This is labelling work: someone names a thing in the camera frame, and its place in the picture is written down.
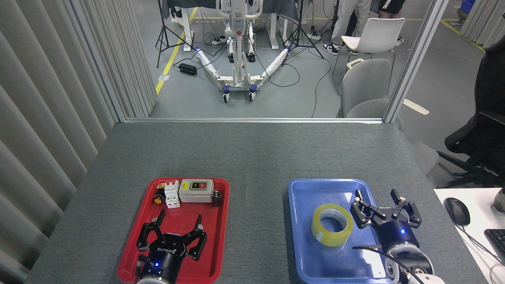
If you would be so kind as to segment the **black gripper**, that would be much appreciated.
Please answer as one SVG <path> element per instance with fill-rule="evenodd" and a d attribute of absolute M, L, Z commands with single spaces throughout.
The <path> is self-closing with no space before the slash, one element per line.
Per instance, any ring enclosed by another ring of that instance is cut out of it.
<path fill-rule="evenodd" d="M 193 230 L 180 236 L 179 234 L 163 234 L 161 225 L 166 216 L 162 209 L 159 216 L 150 223 L 144 223 L 137 239 L 139 251 L 148 250 L 148 255 L 140 254 L 138 261 L 144 266 L 140 269 L 140 279 L 177 279 L 184 257 L 187 255 L 193 260 L 200 260 L 200 256 L 207 242 L 207 233 L 201 225 L 202 215 L 198 215 Z M 148 236 L 155 232 L 157 239 L 150 245 Z M 190 248 L 189 245 L 198 239 L 197 244 Z"/>
<path fill-rule="evenodd" d="M 396 207 L 393 209 L 390 221 L 385 222 L 386 214 L 376 206 L 365 202 L 361 191 L 356 189 L 355 201 L 350 207 L 355 223 L 360 229 L 372 225 L 378 245 L 384 250 L 389 250 L 399 244 L 410 244 L 419 248 L 419 242 L 412 231 L 412 228 L 418 228 L 422 222 L 417 206 L 414 202 L 406 201 L 399 196 L 396 189 L 391 190 L 390 196 Z M 408 218 L 401 214 L 402 210 L 407 212 Z"/>

